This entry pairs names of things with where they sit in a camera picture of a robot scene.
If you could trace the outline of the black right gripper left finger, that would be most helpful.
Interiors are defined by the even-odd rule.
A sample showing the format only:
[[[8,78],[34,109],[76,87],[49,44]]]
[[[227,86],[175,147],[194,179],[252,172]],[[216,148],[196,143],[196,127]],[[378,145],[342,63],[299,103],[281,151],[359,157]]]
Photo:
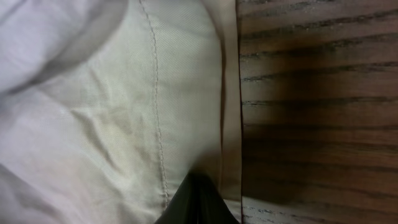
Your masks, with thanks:
[[[155,224],[197,224],[198,206],[196,179],[188,174]]]

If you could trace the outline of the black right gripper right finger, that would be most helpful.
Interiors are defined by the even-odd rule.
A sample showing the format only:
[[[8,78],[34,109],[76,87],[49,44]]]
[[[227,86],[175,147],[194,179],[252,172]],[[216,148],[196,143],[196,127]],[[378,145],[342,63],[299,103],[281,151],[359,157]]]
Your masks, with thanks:
[[[239,224],[221,198],[211,179],[197,175],[199,185],[199,224]]]

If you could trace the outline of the beige khaki shorts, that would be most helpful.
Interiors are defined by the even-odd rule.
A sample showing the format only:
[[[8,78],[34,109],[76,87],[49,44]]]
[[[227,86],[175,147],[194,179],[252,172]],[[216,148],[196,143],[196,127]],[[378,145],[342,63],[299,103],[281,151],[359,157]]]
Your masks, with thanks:
[[[1,222],[155,223],[184,178],[242,221],[235,1],[2,1]]]

